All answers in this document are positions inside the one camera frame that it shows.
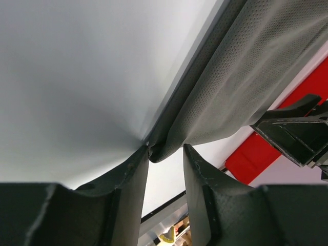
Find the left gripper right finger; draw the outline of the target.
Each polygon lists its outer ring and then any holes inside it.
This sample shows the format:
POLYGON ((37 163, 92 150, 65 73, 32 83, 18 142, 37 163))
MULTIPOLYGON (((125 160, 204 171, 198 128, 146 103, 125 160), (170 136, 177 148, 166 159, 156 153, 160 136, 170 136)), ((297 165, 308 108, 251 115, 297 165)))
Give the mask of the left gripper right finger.
POLYGON ((193 245, 327 245, 327 186, 242 184, 183 147, 193 245))

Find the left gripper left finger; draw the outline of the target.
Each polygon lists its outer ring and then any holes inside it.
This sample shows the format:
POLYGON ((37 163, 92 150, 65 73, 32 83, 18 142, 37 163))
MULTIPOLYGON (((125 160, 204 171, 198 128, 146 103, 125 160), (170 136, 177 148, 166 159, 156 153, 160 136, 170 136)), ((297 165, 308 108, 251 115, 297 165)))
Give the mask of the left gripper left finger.
POLYGON ((71 190, 60 183, 1 184, 1 245, 137 245, 148 148, 71 190))

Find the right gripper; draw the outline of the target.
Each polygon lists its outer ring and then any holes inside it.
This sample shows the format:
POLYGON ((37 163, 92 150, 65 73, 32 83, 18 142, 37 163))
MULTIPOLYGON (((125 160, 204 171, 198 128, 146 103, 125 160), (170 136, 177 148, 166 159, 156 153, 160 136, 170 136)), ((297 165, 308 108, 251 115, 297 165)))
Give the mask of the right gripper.
POLYGON ((251 127, 297 166, 313 162, 312 168, 318 167, 321 180, 327 182, 327 101, 319 107, 318 117, 304 117, 320 101, 320 96, 308 94, 288 107, 266 111, 261 119, 268 120, 251 127))

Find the dark grey t shirt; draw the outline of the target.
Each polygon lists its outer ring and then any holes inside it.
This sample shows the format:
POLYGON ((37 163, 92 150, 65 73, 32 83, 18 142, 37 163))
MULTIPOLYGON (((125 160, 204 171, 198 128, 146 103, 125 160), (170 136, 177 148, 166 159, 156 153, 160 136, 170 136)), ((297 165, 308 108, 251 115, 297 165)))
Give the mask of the dark grey t shirt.
POLYGON ((255 123, 327 41, 327 1, 229 1, 149 137, 149 159, 255 123))

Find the red plastic bin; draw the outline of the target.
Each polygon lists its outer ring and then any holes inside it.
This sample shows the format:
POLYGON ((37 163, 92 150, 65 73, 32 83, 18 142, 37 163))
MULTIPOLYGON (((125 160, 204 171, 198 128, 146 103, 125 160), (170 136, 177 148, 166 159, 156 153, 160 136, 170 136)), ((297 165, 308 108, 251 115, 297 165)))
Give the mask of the red plastic bin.
MULTIPOLYGON (((274 109, 290 106, 310 93, 320 96, 320 103, 327 100, 327 58, 311 69, 309 75, 274 109)), ((252 133, 229 156, 225 166, 237 180, 248 185, 280 156, 281 153, 261 136, 252 133)))

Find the aluminium front rail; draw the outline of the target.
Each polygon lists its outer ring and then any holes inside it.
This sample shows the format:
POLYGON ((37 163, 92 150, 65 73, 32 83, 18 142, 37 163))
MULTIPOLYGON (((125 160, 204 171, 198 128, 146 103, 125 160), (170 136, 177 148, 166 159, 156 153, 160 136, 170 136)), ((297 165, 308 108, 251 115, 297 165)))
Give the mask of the aluminium front rail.
POLYGON ((165 220, 177 223, 188 213, 186 191, 182 191, 141 219, 139 237, 165 220))

